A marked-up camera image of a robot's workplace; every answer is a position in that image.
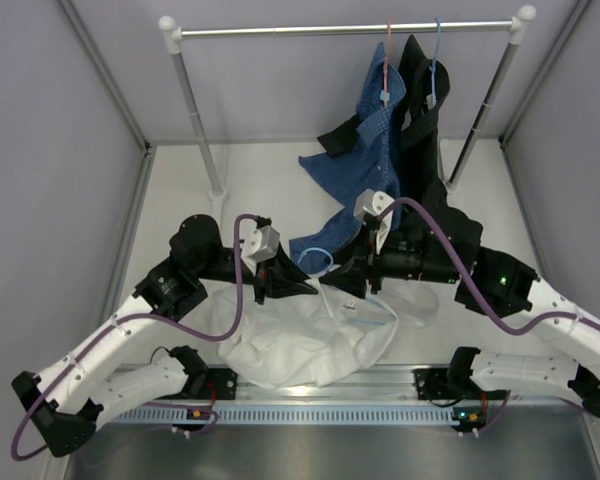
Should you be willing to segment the white shirt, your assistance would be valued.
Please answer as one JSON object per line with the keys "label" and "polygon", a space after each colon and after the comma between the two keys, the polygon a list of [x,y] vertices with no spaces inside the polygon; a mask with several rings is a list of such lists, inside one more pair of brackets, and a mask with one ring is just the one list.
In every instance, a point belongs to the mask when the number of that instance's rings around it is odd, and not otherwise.
{"label": "white shirt", "polygon": [[239,326],[218,343],[218,354],[265,389],[326,386],[368,368],[387,358],[403,332],[426,327],[439,306],[430,286],[397,280],[363,299],[329,286],[263,304],[244,296]]}

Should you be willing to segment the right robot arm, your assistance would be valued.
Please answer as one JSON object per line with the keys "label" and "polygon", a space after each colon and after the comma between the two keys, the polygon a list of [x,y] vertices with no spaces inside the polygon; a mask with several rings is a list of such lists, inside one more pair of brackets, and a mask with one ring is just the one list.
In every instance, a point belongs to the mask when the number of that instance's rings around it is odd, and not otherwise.
{"label": "right robot arm", "polygon": [[448,390],[509,391],[550,396],[600,418],[600,319],[556,291],[532,267],[477,240],[455,245],[430,213],[410,210],[412,225],[377,238],[380,220],[366,214],[357,236],[336,255],[339,266],[322,284],[355,297],[377,293],[386,279],[446,283],[455,302],[486,316],[512,337],[532,335],[555,354],[503,354],[456,348],[445,373]]}

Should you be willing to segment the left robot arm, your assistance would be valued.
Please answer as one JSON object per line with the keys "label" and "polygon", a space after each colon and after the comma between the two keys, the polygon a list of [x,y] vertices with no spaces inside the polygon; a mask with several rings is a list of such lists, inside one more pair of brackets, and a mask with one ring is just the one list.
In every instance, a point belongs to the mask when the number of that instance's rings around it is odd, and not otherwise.
{"label": "left robot arm", "polygon": [[[168,326],[206,342],[222,342],[238,329],[244,289],[252,286],[258,304],[267,299],[315,295],[317,289],[288,257],[271,221],[251,215],[255,228],[246,241],[223,245],[219,225],[205,214],[181,222],[165,260],[152,268],[108,320],[53,365],[23,371],[11,387],[26,411],[11,444],[19,452],[25,427],[33,424],[44,449],[61,458],[79,450],[119,415],[158,399],[209,397],[208,366],[190,346],[168,349],[149,365],[120,374],[117,369]],[[209,334],[182,324],[208,297],[204,281],[235,285],[236,313],[223,333]]]}

